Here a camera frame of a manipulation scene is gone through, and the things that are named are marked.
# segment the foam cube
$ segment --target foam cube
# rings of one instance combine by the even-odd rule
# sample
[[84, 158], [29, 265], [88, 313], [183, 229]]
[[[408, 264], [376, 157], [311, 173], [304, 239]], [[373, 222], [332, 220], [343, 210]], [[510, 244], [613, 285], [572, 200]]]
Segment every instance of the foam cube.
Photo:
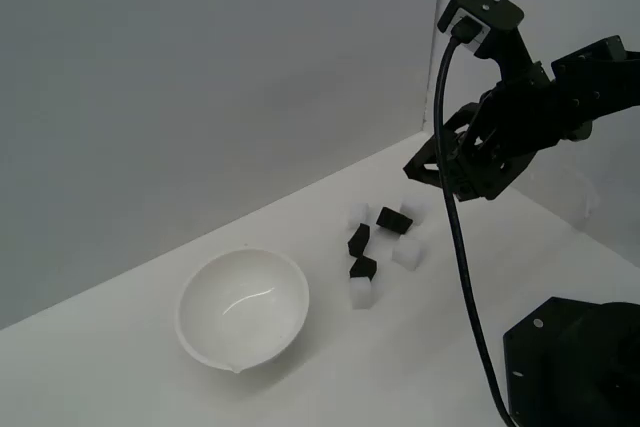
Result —
[[400, 213], [413, 219], [413, 225], [422, 224], [427, 215], [427, 206], [424, 198], [416, 194], [405, 195], [400, 205]]
[[352, 277], [349, 279], [349, 296], [354, 309], [368, 309], [373, 304], [371, 281], [369, 277]]
[[369, 280], [373, 280], [373, 276], [376, 275], [377, 271], [378, 263], [369, 257], [362, 256], [353, 263], [349, 271], [349, 277], [367, 277]]
[[347, 227], [350, 229], [356, 229], [360, 224], [367, 223], [367, 217], [369, 217], [369, 204], [365, 202], [357, 202], [349, 208], [349, 214], [347, 215]]
[[395, 232], [396, 234], [406, 234], [413, 220], [411, 220], [406, 215], [403, 215], [395, 210], [390, 209], [389, 207], [383, 207], [380, 211], [380, 215], [378, 216], [378, 220], [376, 224], [378, 224], [383, 229], [390, 230], [391, 232]]
[[407, 270], [416, 270], [421, 256], [422, 245], [420, 245], [420, 242], [406, 235], [398, 239], [391, 252], [391, 260], [402, 265]]
[[349, 255], [351, 257], [360, 257], [364, 254], [364, 249], [369, 243], [369, 237], [371, 235], [371, 229], [367, 224], [360, 224], [358, 230], [355, 231], [353, 236], [347, 242], [349, 247]]

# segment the white wall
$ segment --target white wall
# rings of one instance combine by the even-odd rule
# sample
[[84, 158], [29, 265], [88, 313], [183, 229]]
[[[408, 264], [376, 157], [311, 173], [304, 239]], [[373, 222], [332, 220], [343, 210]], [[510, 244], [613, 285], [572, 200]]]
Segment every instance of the white wall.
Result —
[[[620, 34], [627, 50], [640, 50], [638, 0], [511, 1], [525, 12], [520, 30], [531, 56], [543, 62], [550, 76], [551, 61], [603, 37]], [[446, 2], [439, 0], [440, 12]], [[444, 35], [436, 37], [431, 92], [447, 40]], [[499, 79], [491, 61], [475, 59], [465, 49], [459, 51], [447, 85], [449, 114], [477, 100]], [[426, 118], [431, 121], [430, 108]], [[640, 265], [639, 129], [640, 108], [598, 120], [589, 140], [563, 142], [541, 152], [516, 184], [535, 201], [636, 265]], [[589, 206], [591, 216], [585, 219]]]
[[0, 0], [0, 327], [419, 131], [435, 2]]

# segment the black cable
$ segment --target black cable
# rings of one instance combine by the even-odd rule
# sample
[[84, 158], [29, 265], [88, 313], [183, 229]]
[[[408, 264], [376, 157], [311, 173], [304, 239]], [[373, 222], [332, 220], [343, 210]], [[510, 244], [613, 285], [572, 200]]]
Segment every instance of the black cable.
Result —
[[438, 171], [440, 172], [440, 183], [442, 184], [442, 193], [444, 194], [444, 203], [447, 208], [447, 215], [449, 217], [449, 224], [451, 225], [451, 236], [453, 237], [453, 247], [456, 252], [456, 258], [458, 260], [458, 272], [460, 273], [460, 284], [462, 285], [462, 295], [464, 296], [464, 302], [467, 306], [467, 313], [469, 315], [469, 321], [471, 322], [471, 330], [478, 347], [478, 353], [480, 354], [480, 360], [482, 361], [482, 367], [484, 367], [484, 373], [487, 376], [489, 382], [489, 389], [491, 390], [491, 396], [496, 404], [498, 413], [502, 420], [509, 427], [516, 427], [513, 419], [509, 415], [502, 395], [500, 394], [500, 387], [498, 386], [498, 379], [496, 373], [493, 370], [493, 363], [491, 362], [491, 356], [489, 355], [489, 349], [487, 348], [487, 342], [482, 332], [482, 325], [480, 324], [480, 317], [478, 316], [478, 309], [476, 308], [476, 301], [473, 297], [473, 289], [471, 287], [471, 277], [469, 276], [469, 265], [467, 264], [467, 254], [464, 248], [464, 239], [462, 238], [462, 229], [460, 228], [460, 219], [458, 218], [458, 210], [456, 209], [456, 203], [449, 186], [448, 178], [448, 166], [447, 159], [445, 158], [446, 145], [443, 134], [443, 104], [444, 104], [444, 87], [447, 81], [447, 73], [449, 72], [449, 65], [453, 58], [453, 53], [456, 47], [460, 45], [460, 41], [451, 37], [449, 44], [440, 61], [440, 70], [438, 71], [438, 80], [436, 81], [436, 95], [433, 108], [433, 124], [434, 134], [436, 141], [436, 158], [438, 163]]

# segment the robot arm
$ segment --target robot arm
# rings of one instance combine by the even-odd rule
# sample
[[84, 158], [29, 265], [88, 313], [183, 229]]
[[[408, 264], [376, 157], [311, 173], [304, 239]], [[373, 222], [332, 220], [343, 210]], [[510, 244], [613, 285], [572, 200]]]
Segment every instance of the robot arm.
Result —
[[[463, 18], [478, 34], [467, 44], [480, 59], [493, 59], [501, 81], [479, 102], [463, 106], [445, 124], [450, 183], [460, 201], [495, 199], [535, 154], [560, 140], [589, 138], [592, 121], [640, 105], [640, 53], [620, 37], [600, 40], [551, 64], [549, 80], [534, 63], [518, 25], [522, 10], [508, 0], [451, 0], [438, 22], [451, 33]], [[405, 166], [410, 179], [440, 187], [435, 140]]]

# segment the white bowl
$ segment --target white bowl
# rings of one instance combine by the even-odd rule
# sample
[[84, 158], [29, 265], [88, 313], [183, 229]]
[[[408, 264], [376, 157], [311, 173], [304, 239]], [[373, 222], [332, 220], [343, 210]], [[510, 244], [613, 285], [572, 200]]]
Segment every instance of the white bowl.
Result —
[[191, 276], [175, 329], [194, 359], [239, 373], [282, 352], [308, 310], [309, 286], [295, 262], [266, 250], [240, 249]]

